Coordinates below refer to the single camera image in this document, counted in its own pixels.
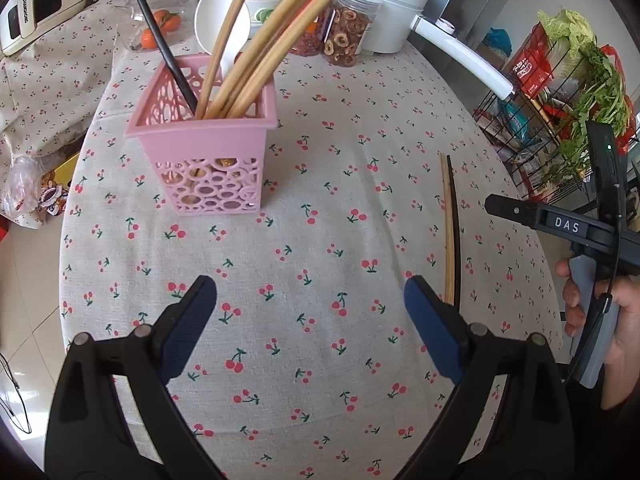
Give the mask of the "pink perforated utensil holder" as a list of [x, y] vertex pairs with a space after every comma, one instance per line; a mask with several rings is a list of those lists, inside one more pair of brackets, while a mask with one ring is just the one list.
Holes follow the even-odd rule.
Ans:
[[267, 132], [277, 125], [272, 82], [243, 118], [195, 120], [160, 63], [125, 136], [138, 140], [177, 214], [254, 214], [262, 199]]

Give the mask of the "black chopstick gold band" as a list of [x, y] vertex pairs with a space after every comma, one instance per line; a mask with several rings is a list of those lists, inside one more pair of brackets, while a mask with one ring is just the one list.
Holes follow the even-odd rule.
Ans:
[[196, 104], [198, 104], [198, 100], [194, 92], [192, 91], [190, 84], [186, 81], [186, 76], [183, 75], [181, 68], [179, 67], [175, 55], [172, 54], [166, 39], [164, 38], [162, 31], [160, 30], [160, 25], [155, 21], [153, 12], [149, 6], [149, 3], [146, 0], [137, 0], [138, 6], [142, 12], [142, 15], [146, 21], [146, 24], [151, 31], [152, 37], [154, 38], [158, 50], [160, 50], [160, 54], [171, 73], [172, 78], [178, 89], [180, 90], [183, 99], [186, 101], [186, 105], [189, 107], [189, 110], [192, 114], [195, 114]]

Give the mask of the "long wooden chopstick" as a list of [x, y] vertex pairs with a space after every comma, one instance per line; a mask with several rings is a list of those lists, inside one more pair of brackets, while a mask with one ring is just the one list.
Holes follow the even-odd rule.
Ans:
[[[230, 32], [231, 32], [233, 23], [234, 23], [236, 17], [238, 16], [240, 7], [244, 3], [244, 1], [245, 0], [233, 0], [232, 3], [231, 3], [231, 8], [227, 13], [226, 18], [224, 19], [224, 24], [222, 25], [222, 27], [224, 27], [224, 25], [227, 25], [228, 29], [227, 29], [226, 32], [224, 32], [222, 34], [222, 39], [220, 40], [221, 49], [218, 51], [218, 54], [216, 55], [216, 61], [215, 61], [215, 65], [214, 65], [214, 69], [215, 69], [214, 73], [216, 74], [215, 81], [216, 81], [216, 77], [218, 75], [219, 63], [221, 61], [222, 54], [224, 53], [224, 48], [226, 47], [228, 38], [230, 36]], [[209, 55], [207, 68], [209, 68], [209, 61], [210, 61], [210, 57], [212, 56], [212, 53]], [[202, 83], [202, 86], [201, 86], [201, 91], [202, 91], [203, 84], [204, 84], [204, 81], [205, 81], [205, 77], [206, 77], [206, 74], [207, 74], [207, 68], [206, 68], [205, 76], [204, 76], [203, 83]]]

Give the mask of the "white plastic spoon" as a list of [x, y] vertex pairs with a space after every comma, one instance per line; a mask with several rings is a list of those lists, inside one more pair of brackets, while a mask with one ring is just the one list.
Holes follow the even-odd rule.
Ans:
[[[233, 0], [200, 0], [194, 15], [194, 32], [200, 47], [208, 54], [213, 52], [215, 41], [221, 32], [224, 19]], [[221, 78], [228, 75], [236, 56], [250, 36], [250, 11], [242, 4], [236, 17], [224, 53], [219, 63]]]

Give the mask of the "red plastic bag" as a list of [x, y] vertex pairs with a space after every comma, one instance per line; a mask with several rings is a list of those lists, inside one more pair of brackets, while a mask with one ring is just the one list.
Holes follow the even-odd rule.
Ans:
[[617, 151], [626, 155], [636, 136], [636, 120], [634, 104], [627, 94], [626, 78], [622, 61], [616, 49], [610, 44], [600, 47], [605, 58], [608, 78], [604, 88], [604, 112], [601, 122], [609, 124], [615, 136]]

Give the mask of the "green leafy vegetables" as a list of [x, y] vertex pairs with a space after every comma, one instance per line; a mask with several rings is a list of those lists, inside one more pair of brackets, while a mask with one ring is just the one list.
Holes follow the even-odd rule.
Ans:
[[604, 112], [604, 88], [608, 78], [606, 61], [600, 47], [596, 44], [582, 51], [589, 63], [589, 70], [582, 86], [582, 94], [570, 113], [570, 136], [560, 143], [559, 150], [565, 158], [565, 171], [582, 174], [588, 167], [587, 122], [592, 120], [599, 124]]

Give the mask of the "red snack package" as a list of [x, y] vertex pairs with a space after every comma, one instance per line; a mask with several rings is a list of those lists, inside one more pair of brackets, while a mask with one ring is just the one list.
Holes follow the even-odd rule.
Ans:
[[536, 24], [512, 60], [511, 72], [518, 81], [518, 88], [531, 99], [536, 98], [553, 79], [549, 47], [544, 28]]

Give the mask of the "napa cabbage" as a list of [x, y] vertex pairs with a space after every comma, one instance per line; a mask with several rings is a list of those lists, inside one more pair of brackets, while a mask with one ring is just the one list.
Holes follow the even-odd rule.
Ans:
[[551, 16], [539, 10], [539, 24], [547, 36], [546, 58], [554, 78], [584, 79], [589, 63], [582, 51], [597, 42], [588, 20], [582, 14], [567, 9]]

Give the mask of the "clear plastic bag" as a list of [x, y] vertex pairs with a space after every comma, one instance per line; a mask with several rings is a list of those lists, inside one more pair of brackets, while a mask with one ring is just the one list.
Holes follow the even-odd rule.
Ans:
[[22, 228], [41, 228], [41, 179], [57, 164], [57, 154], [43, 157], [13, 155], [8, 174], [1, 183], [2, 216]]

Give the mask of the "yellow cardboard box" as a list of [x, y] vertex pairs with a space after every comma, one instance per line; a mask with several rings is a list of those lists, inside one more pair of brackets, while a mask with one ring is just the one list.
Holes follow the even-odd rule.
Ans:
[[62, 214], [65, 210], [78, 156], [78, 153], [73, 154], [41, 178], [39, 207], [52, 217]]

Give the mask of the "cherry print tablecloth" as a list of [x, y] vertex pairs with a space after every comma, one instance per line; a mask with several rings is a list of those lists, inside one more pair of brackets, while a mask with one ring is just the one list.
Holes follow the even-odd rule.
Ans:
[[451, 385], [402, 304], [441, 289], [440, 158], [456, 172], [466, 318], [562, 347], [537, 235], [491, 218], [511, 178], [468, 111], [412, 47], [352, 68], [291, 56], [276, 75], [254, 214], [179, 216], [128, 120], [160, 64], [125, 46], [124, 0], [101, 0], [1, 62], [1, 154], [85, 138], [62, 216], [1, 244], [1, 396], [42, 454], [65, 349], [154, 321], [201, 274], [219, 304], [169, 389], [233, 479], [389, 479]]

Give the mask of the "jar of dried fruit rings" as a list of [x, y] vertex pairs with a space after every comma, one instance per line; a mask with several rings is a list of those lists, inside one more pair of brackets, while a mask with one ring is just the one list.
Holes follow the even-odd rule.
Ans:
[[333, 66], [352, 67], [381, 0], [333, 0], [323, 25], [322, 55]]

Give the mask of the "jar of red berries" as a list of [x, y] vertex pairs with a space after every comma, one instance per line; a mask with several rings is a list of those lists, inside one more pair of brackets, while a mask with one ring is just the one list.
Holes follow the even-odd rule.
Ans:
[[[312, 0], [306, 0], [302, 10], [311, 4]], [[314, 19], [307, 25], [304, 31], [300, 34], [297, 40], [292, 44], [289, 54], [303, 56], [315, 56], [320, 53], [321, 50], [321, 27], [324, 20], [323, 14], [326, 13], [326, 6], [324, 6]]]

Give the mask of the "white bowl green knob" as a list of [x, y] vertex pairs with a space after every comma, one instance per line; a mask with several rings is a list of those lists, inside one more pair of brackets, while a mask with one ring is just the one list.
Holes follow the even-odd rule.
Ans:
[[253, 38], [282, 0], [245, 0], [250, 11], [250, 38]]

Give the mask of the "glass jar with tangerines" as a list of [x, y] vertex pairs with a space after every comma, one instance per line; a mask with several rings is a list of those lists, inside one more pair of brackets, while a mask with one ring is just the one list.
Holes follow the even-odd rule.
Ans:
[[[194, 35], [193, 18], [198, 0], [145, 0], [169, 47]], [[134, 53], [157, 50], [155, 38], [137, 0], [117, 0], [122, 8], [118, 33], [124, 47]]]

